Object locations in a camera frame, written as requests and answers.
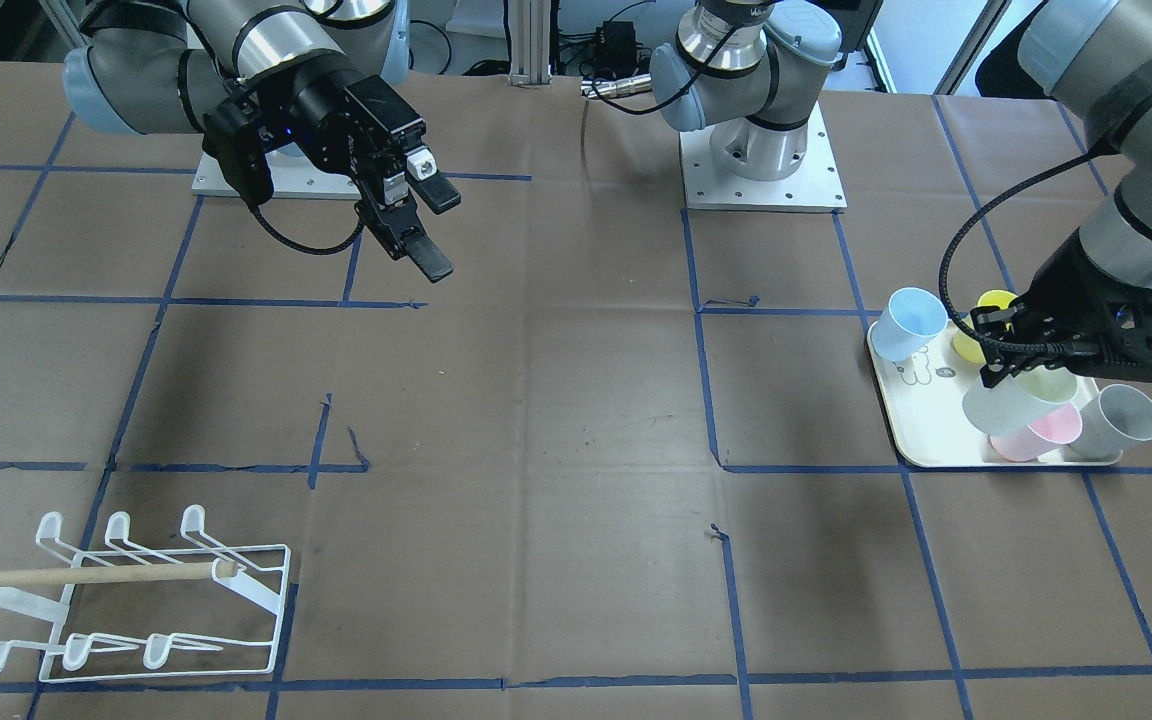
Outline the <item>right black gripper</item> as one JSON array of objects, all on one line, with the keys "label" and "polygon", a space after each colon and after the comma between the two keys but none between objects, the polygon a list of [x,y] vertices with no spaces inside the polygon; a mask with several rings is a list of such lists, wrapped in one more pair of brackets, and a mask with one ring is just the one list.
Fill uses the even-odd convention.
[{"label": "right black gripper", "polygon": [[429,237],[407,185],[434,214],[462,197],[422,141],[426,124],[380,76],[343,54],[308,53],[266,70],[204,114],[202,149],[247,204],[274,195],[270,151],[293,143],[321,172],[353,179],[356,211],[394,260],[410,258],[431,283],[454,266]]}]

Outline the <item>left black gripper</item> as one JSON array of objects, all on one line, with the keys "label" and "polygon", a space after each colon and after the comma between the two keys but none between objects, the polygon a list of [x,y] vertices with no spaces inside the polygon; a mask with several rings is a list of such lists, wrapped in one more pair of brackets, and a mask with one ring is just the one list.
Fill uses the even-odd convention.
[{"label": "left black gripper", "polygon": [[1098,270],[1078,233],[1038,270],[1028,291],[1009,306],[982,304],[970,314],[987,367],[982,381],[1039,366],[1075,376],[1152,382],[1152,288],[1135,287]]}]

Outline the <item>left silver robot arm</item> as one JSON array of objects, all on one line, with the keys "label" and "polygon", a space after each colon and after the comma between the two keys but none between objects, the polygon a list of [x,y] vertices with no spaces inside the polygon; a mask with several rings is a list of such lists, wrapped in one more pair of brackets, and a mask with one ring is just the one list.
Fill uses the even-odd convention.
[{"label": "left silver robot arm", "polygon": [[[657,109],[677,131],[735,120],[772,135],[806,124],[838,56],[838,24],[805,1],[698,1],[653,51]],[[1100,156],[1126,174],[1005,310],[952,323],[980,344],[984,387],[1039,366],[1152,382],[1152,1],[1047,1],[1021,33],[1018,65],[1082,119],[1087,150],[1028,188]]]}]

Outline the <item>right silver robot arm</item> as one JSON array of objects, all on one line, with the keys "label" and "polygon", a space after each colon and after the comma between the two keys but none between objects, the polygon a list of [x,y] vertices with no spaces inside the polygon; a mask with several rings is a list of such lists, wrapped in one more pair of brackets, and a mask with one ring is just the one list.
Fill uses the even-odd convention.
[{"label": "right silver robot arm", "polygon": [[296,147],[356,185],[356,234],[435,283],[453,266],[417,206],[442,214],[461,196],[381,76],[397,17],[394,1],[94,1],[65,96],[96,131],[200,135],[256,222],[275,194],[270,152]]}]

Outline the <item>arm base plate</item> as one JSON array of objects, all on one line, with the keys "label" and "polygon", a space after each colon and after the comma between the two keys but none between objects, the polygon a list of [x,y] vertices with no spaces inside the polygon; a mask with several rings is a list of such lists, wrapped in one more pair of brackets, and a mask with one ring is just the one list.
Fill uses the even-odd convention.
[{"label": "arm base plate", "polygon": [[[358,200],[361,194],[353,179],[319,170],[306,156],[288,154],[294,145],[266,154],[274,199]],[[200,156],[192,191],[198,196],[238,199],[238,192],[223,179],[215,158]]]},{"label": "arm base plate", "polygon": [[849,205],[819,105],[791,131],[738,118],[681,132],[680,154],[687,209],[835,213]]}]

